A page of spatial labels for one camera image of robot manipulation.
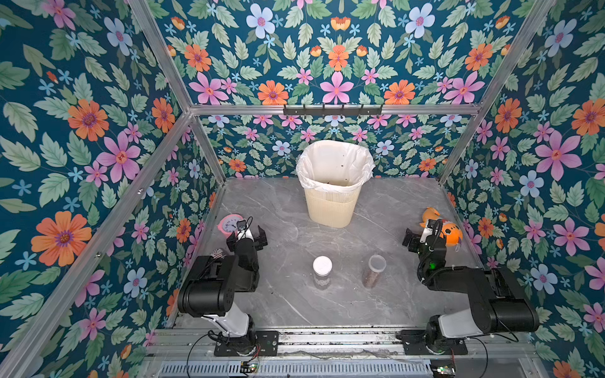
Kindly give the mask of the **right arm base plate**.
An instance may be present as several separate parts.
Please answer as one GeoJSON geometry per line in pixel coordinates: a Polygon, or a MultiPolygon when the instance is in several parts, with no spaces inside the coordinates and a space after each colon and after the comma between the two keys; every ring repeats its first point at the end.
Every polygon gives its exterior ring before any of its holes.
{"type": "Polygon", "coordinates": [[[442,338],[439,333],[430,334],[422,330],[402,330],[395,335],[403,344],[406,355],[468,355],[462,339],[442,338]]]}

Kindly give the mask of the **clear jar with dried flowers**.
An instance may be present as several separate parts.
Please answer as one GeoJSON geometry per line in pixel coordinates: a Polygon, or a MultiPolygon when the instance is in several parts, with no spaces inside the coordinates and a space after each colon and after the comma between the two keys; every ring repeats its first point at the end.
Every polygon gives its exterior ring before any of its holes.
{"type": "Polygon", "coordinates": [[[362,284],[365,288],[374,288],[380,275],[385,271],[387,261],[381,255],[372,255],[364,271],[362,284]]]}

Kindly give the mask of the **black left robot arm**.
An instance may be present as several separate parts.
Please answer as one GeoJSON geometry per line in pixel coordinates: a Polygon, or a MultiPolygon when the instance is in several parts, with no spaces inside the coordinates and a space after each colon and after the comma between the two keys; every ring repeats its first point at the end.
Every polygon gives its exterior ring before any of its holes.
{"type": "Polygon", "coordinates": [[[254,321],[235,304],[235,294],[256,291],[260,279],[258,252],[267,245],[262,227],[254,234],[245,226],[228,237],[228,255],[196,258],[178,294],[178,310],[214,323],[231,340],[252,340],[254,321]]]}

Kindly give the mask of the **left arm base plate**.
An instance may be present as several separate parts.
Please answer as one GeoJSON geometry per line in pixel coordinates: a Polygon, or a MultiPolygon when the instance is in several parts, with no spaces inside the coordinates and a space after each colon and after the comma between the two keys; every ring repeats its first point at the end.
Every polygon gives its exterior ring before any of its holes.
{"type": "Polygon", "coordinates": [[[278,331],[253,331],[245,336],[220,336],[214,348],[215,357],[275,357],[279,345],[278,331]]]}

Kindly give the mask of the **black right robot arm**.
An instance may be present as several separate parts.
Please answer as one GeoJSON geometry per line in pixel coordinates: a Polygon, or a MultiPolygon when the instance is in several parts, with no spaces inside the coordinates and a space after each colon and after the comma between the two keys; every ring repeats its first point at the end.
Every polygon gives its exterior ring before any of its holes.
{"type": "Polygon", "coordinates": [[[430,291],[463,294],[469,307],[431,317],[425,342],[439,344],[494,333],[535,332],[540,321],[535,305],[507,268],[447,266],[447,246],[438,232],[406,230],[402,245],[418,256],[417,278],[430,291]]]}

